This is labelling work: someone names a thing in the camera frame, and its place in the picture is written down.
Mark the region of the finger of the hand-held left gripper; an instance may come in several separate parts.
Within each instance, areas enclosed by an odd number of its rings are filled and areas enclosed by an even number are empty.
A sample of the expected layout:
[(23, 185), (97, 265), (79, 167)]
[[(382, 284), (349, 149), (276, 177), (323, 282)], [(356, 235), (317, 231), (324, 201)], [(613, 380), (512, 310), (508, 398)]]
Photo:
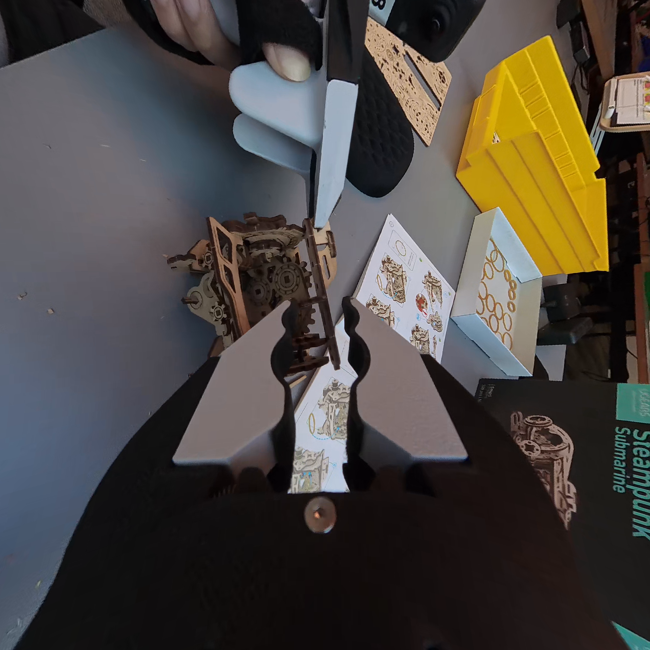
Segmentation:
[(345, 186), (358, 85), (333, 79), (327, 83), (321, 144), (313, 150), (309, 176), (308, 216), (322, 230)]

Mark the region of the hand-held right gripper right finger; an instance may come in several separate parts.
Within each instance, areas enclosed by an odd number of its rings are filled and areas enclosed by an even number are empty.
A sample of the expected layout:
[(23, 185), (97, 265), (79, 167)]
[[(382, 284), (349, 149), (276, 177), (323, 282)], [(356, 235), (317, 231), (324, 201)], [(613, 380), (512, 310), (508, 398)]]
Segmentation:
[(365, 491), (384, 468), (407, 473), (430, 462), (468, 459), (427, 362), (400, 333), (353, 297), (343, 298), (350, 389), (343, 473), (351, 492)]

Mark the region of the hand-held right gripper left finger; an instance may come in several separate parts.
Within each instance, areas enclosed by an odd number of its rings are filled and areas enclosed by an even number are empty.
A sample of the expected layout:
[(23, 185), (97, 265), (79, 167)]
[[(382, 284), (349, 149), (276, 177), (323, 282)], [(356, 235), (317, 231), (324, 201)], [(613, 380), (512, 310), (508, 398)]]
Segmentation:
[(288, 492), (296, 425), (285, 376), (294, 362), (297, 318), (297, 302), (282, 302), (221, 353), (175, 465), (221, 465), (234, 476), (257, 468), (276, 491)]

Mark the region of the wooden mechanical gear model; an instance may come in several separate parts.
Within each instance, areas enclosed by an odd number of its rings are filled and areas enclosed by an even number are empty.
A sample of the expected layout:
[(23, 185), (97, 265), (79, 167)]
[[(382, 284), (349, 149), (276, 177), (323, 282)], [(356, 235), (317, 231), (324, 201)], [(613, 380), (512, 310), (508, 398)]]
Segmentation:
[(247, 213), (244, 221), (207, 218), (208, 239), (167, 258), (177, 272), (199, 277), (181, 299), (215, 328), (208, 356), (217, 357), (286, 301), (297, 303), (294, 357), (286, 376), (331, 363), (341, 366), (327, 290), (337, 273), (329, 222), (288, 224), (283, 215)]

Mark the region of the grey desk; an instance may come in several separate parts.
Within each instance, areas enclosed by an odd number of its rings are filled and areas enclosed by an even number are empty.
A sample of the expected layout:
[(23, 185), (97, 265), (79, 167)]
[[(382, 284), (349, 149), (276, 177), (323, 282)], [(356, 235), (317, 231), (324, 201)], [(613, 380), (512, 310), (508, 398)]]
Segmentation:
[(243, 151), (221, 69), (132, 24), (1, 70), (1, 648), (95, 488), (207, 358), (167, 257), (206, 218), (301, 222), (303, 179)]

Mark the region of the person's left hand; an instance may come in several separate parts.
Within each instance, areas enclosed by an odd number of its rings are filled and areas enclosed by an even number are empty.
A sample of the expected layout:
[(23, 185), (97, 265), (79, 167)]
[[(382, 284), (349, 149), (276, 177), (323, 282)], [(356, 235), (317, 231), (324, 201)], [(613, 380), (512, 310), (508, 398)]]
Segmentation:
[(124, 1), (165, 51), (228, 71), (266, 61), (283, 79), (322, 65), (321, 26), (303, 1)]

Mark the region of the laser-cut wooden parts sheet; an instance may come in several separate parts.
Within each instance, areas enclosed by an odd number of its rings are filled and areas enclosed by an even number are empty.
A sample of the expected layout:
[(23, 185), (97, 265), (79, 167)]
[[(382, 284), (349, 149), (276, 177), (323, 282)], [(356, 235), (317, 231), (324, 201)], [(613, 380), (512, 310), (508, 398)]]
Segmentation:
[(365, 45), (413, 130), (430, 146), (451, 85), (443, 62), (434, 63), (368, 18)]

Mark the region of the illustrated instruction booklet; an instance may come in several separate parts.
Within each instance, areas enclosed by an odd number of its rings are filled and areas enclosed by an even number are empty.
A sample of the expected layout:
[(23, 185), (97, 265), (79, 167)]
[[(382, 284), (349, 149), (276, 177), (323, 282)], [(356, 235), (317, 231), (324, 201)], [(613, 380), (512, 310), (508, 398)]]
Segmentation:
[[(455, 292), (393, 215), (386, 217), (353, 297), (419, 353), (441, 361)], [(343, 464), (356, 373), (343, 319), (335, 331), (340, 368), (328, 363), (317, 369), (295, 409), (289, 493), (348, 491)]]

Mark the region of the yellow plastic storage bin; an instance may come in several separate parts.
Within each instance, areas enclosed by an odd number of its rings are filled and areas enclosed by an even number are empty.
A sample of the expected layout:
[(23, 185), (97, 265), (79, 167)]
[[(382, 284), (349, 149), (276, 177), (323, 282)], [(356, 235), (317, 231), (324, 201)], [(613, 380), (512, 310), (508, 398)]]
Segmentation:
[(475, 99), (456, 176), (544, 276), (608, 272), (606, 182), (550, 36), (501, 61)]

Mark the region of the white cardboard tray box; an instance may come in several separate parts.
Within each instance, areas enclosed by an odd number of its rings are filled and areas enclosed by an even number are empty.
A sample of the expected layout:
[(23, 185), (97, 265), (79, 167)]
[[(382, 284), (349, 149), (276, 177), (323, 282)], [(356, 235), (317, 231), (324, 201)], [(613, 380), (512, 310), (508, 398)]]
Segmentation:
[(542, 275), (500, 209), (475, 217), (451, 319), (508, 376), (534, 371)]

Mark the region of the dark office chair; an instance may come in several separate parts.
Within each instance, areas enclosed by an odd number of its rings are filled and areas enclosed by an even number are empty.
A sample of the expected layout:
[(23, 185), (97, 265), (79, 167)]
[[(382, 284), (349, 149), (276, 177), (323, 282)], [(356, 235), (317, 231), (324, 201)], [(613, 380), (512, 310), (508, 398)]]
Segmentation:
[(611, 313), (584, 305), (567, 276), (544, 278), (534, 377), (555, 381), (611, 379)]

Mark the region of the clipboard with printed paper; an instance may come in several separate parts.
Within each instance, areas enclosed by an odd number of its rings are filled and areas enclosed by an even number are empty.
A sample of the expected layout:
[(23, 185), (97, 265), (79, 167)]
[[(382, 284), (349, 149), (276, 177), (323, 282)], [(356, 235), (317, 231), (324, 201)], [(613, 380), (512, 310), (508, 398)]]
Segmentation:
[(649, 72), (612, 77), (605, 82), (599, 128), (609, 133), (649, 131)]

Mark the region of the black model kit box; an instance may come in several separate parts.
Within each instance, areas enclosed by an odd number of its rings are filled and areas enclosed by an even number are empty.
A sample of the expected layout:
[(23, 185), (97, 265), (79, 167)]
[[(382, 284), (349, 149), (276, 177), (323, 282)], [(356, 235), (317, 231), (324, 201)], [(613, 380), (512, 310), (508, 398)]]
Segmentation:
[(545, 486), (631, 649), (649, 648), (649, 386), (483, 379), (476, 399)]

